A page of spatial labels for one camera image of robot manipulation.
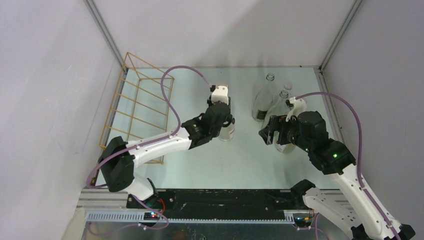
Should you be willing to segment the clear bottle white label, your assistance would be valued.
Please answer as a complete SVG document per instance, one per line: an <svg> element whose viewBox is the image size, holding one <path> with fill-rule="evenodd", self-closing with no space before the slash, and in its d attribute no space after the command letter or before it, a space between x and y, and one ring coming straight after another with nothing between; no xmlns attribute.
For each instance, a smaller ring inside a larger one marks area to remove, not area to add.
<svg viewBox="0 0 424 240"><path fill-rule="evenodd" d="M278 144L277 142L274 144L275 149L285 155L291 154L295 149L296 146L292 143L288 143L288 144Z"/></svg>

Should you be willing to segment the long clear glass bottle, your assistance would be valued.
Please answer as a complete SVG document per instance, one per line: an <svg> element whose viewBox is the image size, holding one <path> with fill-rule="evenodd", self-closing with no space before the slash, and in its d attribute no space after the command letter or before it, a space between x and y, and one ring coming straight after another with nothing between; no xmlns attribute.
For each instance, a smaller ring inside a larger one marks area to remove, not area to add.
<svg viewBox="0 0 424 240"><path fill-rule="evenodd" d="M288 90L282 90L279 93L276 102L270 107L270 109L265 115L264 121L262 123L262 128L266 127L266 125L269 123L271 116L283 116L289 113L290 109L286 104L286 100L289 100L290 96L291 94Z"/></svg>

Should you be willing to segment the clear bottle black cork top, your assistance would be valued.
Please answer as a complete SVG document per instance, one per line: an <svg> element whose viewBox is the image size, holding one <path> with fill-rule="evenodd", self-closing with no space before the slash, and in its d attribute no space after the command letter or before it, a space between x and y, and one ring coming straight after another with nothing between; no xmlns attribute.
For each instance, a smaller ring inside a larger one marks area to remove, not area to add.
<svg viewBox="0 0 424 240"><path fill-rule="evenodd" d="M218 136L218 139L224 142L231 141L235 133L235 115L234 115L234 107L232 106L231 98L229 98L229 107L230 107L230 113L232 115L232 118L228 126L221 128L219 136Z"/></svg>

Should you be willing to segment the clear bottle black label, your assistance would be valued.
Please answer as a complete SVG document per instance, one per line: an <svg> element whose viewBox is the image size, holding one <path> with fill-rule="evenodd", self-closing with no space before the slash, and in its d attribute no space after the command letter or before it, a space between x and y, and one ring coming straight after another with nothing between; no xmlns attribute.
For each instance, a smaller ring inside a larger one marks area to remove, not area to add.
<svg viewBox="0 0 424 240"><path fill-rule="evenodd" d="M274 90L275 90L275 75L268 73L265 77L265 82L257 93L253 101L252 117L255 121L260 122L265 119L265 116L273 105Z"/></svg>

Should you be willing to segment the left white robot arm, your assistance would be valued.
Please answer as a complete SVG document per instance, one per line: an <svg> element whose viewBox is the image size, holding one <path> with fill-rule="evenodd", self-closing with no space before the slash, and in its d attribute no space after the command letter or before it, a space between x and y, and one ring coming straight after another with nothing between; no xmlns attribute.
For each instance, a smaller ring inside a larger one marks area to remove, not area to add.
<svg viewBox="0 0 424 240"><path fill-rule="evenodd" d="M207 144L234 122L230 104L217 101L174 131L136 141L114 137L98 160L107 189L111 193L125 191L145 208L153 208L158 191L151 179L137 175L135 169L158 157Z"/></svg>

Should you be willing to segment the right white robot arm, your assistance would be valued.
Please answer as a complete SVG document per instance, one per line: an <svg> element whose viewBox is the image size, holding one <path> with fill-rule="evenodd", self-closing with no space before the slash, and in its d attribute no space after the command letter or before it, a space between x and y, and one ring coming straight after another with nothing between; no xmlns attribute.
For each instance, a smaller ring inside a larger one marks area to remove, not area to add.
<svg viewBox="0 0 424 240"><path fill-rule="evenodd" d="M396 220L377 199L358 171L359 163L340 141L329 137L327 125L317 111L298 116L273 115L259 131L267 145L293 144L305 151L312 165L338 184L352 210L325 196L311 181L304 179L291 189L291 204L297 209L316 210L351 240L410 240L416 234L408 224Z"/></svg>

